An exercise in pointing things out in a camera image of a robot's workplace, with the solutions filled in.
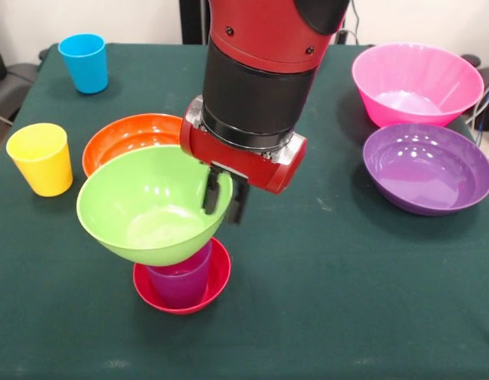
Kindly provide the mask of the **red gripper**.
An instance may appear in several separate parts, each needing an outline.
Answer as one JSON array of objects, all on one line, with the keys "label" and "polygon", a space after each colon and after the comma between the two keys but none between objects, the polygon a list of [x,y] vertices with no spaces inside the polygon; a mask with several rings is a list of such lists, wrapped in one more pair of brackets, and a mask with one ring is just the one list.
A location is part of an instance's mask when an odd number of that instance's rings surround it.
[{"label": "red gripper", "polygon": [[[307,151],[307,138],[295,133],[275,151],[252,152],[230,146],[214,137],[203,123],[203,97],[198,95],[188,106],[180,128],[180,146],[184,153],[205,164],[215,164],[231,173],[233,194],[226,210],[228,224],[240,224],[248,201],[250,186],[279,194],[291,182]],[[221,170],[210,167],[202,208],[212,215],[217,206]]]}]

